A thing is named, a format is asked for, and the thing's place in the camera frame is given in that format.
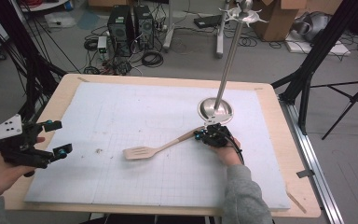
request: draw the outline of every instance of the slotted spatula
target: slotted spatula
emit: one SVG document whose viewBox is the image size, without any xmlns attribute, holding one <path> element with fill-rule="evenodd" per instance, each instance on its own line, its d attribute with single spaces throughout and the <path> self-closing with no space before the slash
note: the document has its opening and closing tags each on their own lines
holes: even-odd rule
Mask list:
<svg viewBox="0 0 358 224">
<path fill-rule="evenodd" d="M 195 131 L 200 131 L 203 127 L 204 126 L 201 126 L 188 133 L 185 133 L 184 135 L 176 138 L 175 140 L 165 144 L 162 147 L 132 147 L 132 148 L 124 149 L 123 150 L 124 157 L 127 160 L 139 160 L 139 159 L 150 158 L 167 147 L 171 147 L 177 143 L 185 141 L 186 139 L 193 136 Z"/>
</svg>

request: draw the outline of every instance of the table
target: table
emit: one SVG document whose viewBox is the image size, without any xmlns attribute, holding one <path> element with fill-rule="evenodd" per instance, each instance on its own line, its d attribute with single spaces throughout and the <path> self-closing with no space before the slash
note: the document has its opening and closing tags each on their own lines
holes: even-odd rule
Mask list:
<svg viewBox="0 0 358 224">
<path fill-rule="evenodd" d="M 156 77 L 108 77 L 68 74 L 62 79 L 60 85 L 40 116 L 39 121 L 61 119 L 67 106 L 71 103 L 71 100 L 75 95 L 77 86 L 81 82 L 205 88 L 218 88 L 220 84 L 219 81 L 211 80 Z M 287 211 L 272 211 L 272 215 L 274 217 L 318 217 L 321 214 L 321 210 L 310 185 L 310 181 L 306 177 L 298 178 L 296 175 L 297 172 L 303 171 L 305 168 L 272 87 L 269 84 L 264 83 L 228 82 L 227 88 L 256 91 L 263 109 L 268 132 L 275 149 L 278 163 L 280 164 L 282 177 L 285 181 L 292 207 Z M 46 141 L 36 145 L 36 148 L 44 149 L 47 147 L 53 133 L 41 133 L 40 135 L 46 137 Z M 223 212 L 219 208 L 201 207 L 186 208 L 79 203 L 25 203 L 23 198 L 32 179 L 32 177 L 22 177 L 10 190 L 5 192 L 6 209 L 191 216 L 221 216 Z"/>
</svg>

